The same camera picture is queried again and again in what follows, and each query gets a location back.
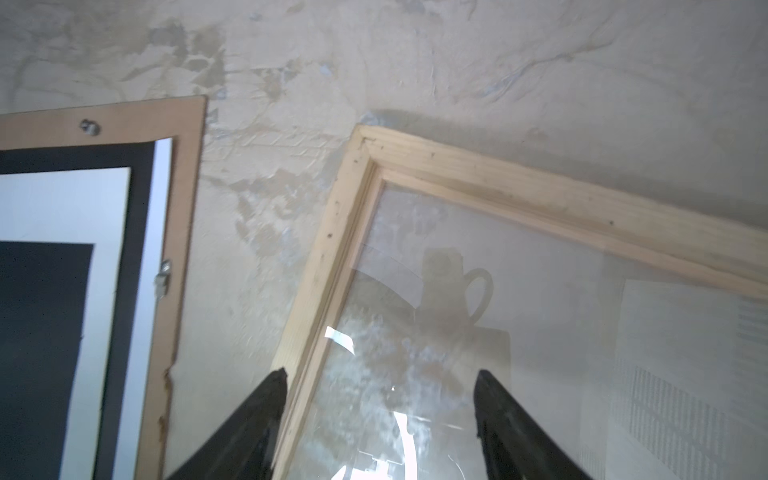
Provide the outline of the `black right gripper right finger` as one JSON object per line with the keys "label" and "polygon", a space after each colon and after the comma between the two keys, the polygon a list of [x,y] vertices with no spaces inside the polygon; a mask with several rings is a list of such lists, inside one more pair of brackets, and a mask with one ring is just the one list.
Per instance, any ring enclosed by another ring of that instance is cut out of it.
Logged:
{"label": "black right gripper right finger", "polygon": [[473,402],[488,479],[591,478],[490,371],[478,373]]}

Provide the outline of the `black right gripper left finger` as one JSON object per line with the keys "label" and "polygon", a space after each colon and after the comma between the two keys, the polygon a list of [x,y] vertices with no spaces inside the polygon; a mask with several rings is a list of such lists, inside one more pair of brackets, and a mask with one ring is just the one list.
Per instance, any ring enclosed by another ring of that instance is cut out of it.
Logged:
{"label": "black right gripper left finger", "polygon": [[172,479],[273,478],[273,459],[285,411],[288,374],[272,371]]}

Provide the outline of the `light wooden picture frame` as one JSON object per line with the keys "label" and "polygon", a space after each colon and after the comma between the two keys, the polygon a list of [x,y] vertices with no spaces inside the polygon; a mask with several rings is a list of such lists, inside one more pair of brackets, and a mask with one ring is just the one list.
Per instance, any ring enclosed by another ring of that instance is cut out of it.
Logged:
{"label": "light wooden picture frame", "polygon": [[274,457],[284,478],[385,184],[755,299],[767,296],[767,234],[745,224],[498,160],[397,130],[354,128],[272,361],[289,377]]}

